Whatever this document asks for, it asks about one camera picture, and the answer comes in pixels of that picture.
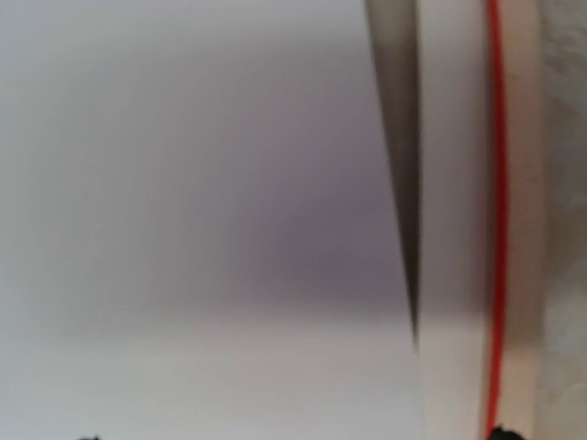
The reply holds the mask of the wooden picture frame red edge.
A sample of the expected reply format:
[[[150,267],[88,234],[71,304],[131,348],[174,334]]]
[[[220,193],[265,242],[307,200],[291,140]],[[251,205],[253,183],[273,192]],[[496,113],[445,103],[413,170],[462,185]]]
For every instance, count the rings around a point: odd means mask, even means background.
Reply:
[[[547,177],[537,1],[487,6],[491,92],[493,280],[485,438],[496,426],[535,438],[544,346]]]

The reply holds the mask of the white photo mat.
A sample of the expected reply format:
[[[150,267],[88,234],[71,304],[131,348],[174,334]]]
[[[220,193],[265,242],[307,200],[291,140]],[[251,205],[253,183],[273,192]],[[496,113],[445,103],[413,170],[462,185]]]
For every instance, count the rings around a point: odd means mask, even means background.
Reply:
[[[421,1],[417,21],[417,341],[425,433],[478,439],[489,268],[485,4]]]

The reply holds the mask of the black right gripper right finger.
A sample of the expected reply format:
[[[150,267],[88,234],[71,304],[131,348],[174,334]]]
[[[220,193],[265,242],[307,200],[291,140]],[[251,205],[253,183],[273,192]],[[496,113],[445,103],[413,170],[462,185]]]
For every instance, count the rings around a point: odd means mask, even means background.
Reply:
[[[526,440],[521,434],[513,430],[506,430],[502,426],[496,426],[488,436],[488,440]]]

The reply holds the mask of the red and black photo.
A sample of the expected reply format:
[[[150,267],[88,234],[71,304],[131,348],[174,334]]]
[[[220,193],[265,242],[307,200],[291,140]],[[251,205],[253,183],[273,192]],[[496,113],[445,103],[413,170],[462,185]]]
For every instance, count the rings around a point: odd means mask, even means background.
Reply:
[[[361,1],[1,4],[1,436],[419,439]]]

